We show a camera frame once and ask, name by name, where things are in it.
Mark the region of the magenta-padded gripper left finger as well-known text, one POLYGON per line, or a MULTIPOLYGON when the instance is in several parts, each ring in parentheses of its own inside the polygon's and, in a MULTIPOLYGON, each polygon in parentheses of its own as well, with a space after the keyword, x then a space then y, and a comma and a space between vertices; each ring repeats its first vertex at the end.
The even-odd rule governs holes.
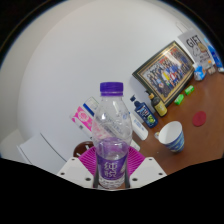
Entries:
POLYGON ((71 157, 57 175, 81 187, 92 188, 96 170, 95 149, 90 148, 79 157, 71 157))

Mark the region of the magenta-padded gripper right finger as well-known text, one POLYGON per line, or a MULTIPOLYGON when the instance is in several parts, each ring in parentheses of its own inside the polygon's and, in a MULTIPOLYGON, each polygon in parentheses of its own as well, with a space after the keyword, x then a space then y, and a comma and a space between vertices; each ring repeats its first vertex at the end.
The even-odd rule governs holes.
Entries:
POLYGON ((153 157, 144 157, 131 147, 127 157, 126 188, 140 188, 166 176, 153 157))

